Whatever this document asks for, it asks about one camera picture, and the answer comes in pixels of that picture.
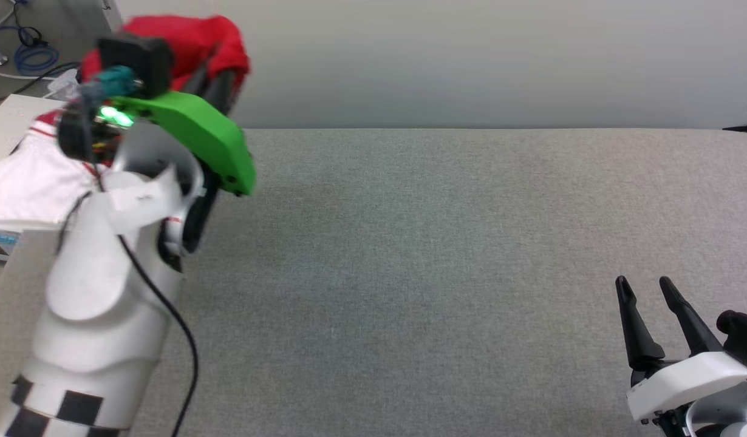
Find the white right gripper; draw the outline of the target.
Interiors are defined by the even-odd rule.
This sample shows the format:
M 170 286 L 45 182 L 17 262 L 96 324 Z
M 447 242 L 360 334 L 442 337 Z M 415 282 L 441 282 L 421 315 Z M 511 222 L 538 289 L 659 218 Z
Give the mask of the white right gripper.
M 690 358 L 657 371 L 628 390 L 629 410 L 637 421 L 654 419 L 659 410 L 673 410 L 747 380 L 747 366 L 723 351 L 718 338 L 670 277 L 660 277 L 659 286 L 668 309 L 680 324 Z M 628 279 L 617 277 L 615 287 L 629 367 L 633 371 L 646 371 L 656 362 L 662 362 L 665 352 L 653 340 L 638 312 Z

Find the grey metal partition leg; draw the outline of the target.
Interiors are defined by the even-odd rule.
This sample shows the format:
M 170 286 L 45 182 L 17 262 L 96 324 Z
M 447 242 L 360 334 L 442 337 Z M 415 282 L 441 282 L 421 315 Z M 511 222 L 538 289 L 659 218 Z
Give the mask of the grey metal partition leg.
M 98 0 L 107 26 L 112 32 L 121 30 L 123 16 L 119 12 L 117 0 Z

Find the white power supply box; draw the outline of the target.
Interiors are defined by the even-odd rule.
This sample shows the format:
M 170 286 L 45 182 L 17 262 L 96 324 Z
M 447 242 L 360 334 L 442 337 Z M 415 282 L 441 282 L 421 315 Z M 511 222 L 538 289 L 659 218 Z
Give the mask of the white power supply box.
M 10 95 L 0 105 L 0 161 L 12 155 L 36 117 L 62 107 L 63 102 L 48 98 Z M 12 254 L 19 232 L 0 230 L 0 263 Z

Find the white partition panel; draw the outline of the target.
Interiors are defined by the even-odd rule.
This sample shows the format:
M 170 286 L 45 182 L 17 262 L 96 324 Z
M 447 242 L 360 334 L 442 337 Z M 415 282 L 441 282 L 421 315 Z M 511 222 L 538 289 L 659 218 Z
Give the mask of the white partition panel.
M 219 14 L 251 128 L 747 124 L 747 0 L 115 0 Z

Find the red and white jersey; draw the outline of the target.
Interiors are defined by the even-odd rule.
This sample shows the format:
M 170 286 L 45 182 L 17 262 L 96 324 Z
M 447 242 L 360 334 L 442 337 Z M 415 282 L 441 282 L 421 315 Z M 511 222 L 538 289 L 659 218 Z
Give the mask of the red and white jersey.
M 172 89 L 207 62 L 208 77 L 232 70 L 238 91 L 250 71 L 239 28 L 223 16 L 136 16 L 123 31 L 164 39 L 173 53 Z M 15 151 L 0 161 L 0 231 L 54 229 L 93 187 L 91 165 L 71 160 L 55 138 L 53 110 L 35 117 Z

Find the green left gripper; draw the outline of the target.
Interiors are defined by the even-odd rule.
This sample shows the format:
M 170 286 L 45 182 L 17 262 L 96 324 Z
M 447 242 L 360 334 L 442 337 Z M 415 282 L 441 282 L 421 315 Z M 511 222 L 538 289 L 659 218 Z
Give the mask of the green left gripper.
M 208 65 L 201 64 L 184 83 L 152 99 L 117 96 L 83 107 L 74 100 L 63 108 L 56 134 L 63 153 L 92 161 L 92 148 L 118 136 L 112 169 L 155 176 L 175 166 L 185 193 L 211 180 L 213 188 L 236 196 L 255 188 L 256 171 L 245 135 L 226 115 L 237 96 L 233 70 L 219 72 L 206 87 Z M 206 88 L 206 100 L 194 96 Z

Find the grey fabric sofa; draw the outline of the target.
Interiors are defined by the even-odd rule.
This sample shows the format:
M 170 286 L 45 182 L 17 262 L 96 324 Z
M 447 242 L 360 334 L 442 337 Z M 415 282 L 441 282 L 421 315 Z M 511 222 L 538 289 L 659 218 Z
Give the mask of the grey fabric sofa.
M 747 134 L 247 130 L 179 309 L 181 437 L 662 437 L 630 417 L 614 281 L 747 313 Z

